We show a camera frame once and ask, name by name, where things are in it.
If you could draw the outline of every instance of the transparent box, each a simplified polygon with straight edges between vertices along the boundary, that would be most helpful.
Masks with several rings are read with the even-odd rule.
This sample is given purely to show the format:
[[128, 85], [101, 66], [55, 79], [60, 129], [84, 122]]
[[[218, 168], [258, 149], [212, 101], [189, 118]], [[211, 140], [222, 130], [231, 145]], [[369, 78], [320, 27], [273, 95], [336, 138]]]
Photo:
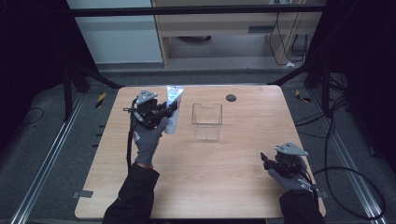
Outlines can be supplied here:
[[196, 140], [219, 140], [222, 124], [221, 104], [193, 104], [191, 123]]

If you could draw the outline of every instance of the dark round disc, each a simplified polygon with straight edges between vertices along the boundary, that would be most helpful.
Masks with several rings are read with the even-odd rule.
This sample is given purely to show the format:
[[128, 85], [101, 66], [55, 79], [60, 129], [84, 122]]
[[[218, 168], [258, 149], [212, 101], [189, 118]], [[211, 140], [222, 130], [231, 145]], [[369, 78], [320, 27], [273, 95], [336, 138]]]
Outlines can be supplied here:
[[225, 99], [226, 99], [228, 102], [234, 102], [234, 101], [236, 100], [236, 96], [235, 96], [234, 94], [228, 94], [228, 95], [225, 97]]

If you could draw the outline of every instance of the black sleeve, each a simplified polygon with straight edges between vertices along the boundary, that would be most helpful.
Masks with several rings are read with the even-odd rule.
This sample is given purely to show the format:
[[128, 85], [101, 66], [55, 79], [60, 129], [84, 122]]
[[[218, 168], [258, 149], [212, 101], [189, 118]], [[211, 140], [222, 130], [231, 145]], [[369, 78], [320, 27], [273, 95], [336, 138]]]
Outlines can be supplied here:
[[103, 218], [104, 224], [147, 223], [154, 202], [154, 187], [160, 174], [134, 163], [128, 171], [118, 199]]
[[304, 189], [288, 191], [280, 197], [279, 202], [285, 224], [324, 223], [324, 218], [310, 191]]

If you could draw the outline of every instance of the gray glove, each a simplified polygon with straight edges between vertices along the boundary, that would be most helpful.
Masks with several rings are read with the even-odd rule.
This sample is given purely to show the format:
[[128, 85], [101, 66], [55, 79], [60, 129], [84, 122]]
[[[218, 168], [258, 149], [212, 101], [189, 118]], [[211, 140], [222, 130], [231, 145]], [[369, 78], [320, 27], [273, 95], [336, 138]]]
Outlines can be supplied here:
[[[306, 164], [303, 160], [301, 160], [301, 165], [304, 167], [304, 170], [306, 170]], [[302, 175], [295, 175], [294, 177], [291, 178], [286, 178], [280, 175], [276, 170], [274, 169], [268, 169], [268, 175], [273, 177], [282, 187], [283, 191], [288, 192], [290, 190], [297, 190], [297, 189], [305, 189], [309, 190], [310, 185], [306, 179], [303, 178]]]
[[163, 136], [163, 131], [168, 123], [168, 118], [164, 117], [160, 124], [155, 129], [147, 129], [140, 123], [134, 127], [134, 143], [137, 146], [137, 157], [134, 162], [146, 164], [152, 167], [152, 157], [157, 148], [160, 138]]

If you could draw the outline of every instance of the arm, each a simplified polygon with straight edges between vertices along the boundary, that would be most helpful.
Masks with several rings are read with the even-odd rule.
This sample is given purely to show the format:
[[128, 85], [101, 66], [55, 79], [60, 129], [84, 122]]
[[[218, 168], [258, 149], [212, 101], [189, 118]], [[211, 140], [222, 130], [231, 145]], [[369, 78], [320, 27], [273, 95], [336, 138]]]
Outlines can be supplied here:
[[147, 223], [149, 220], [154, 202], [154, 187], [160, 174], [137, 163], [131, 166], [128, 173], [118, 199], [105, 212], [104, 224]]
[[154, 188], [160, 176], [152, 169], [152, 157], [166, 128], [167, 118], [163, 118], [153, 130], [146, 129], [136, 119], [134, 123], [137, 157], [128, 168], [128, 176], [119, 191], [119, 197], [105, 212], [104, 224], [143, 224], [149, 221]]
[[[302, 166], [306, 170], [304, 161], [302, 161]], [[309, 191], [308, 186], [298, 181], [298, 179], [304, 180], [302, 175], [286, 178], [274, 169], [269, 169], [268, 175], [273, 177], [285, 191], [279, 199], [280, 208], [285, 217], [285, 224], [324, 223], [324, 218], [318, 210], [313, 193]]]
[[312, 193], [305, 189], [290, 190], [279, 199], [280, 208], [285, 216], [285, 224], [324, 223]]

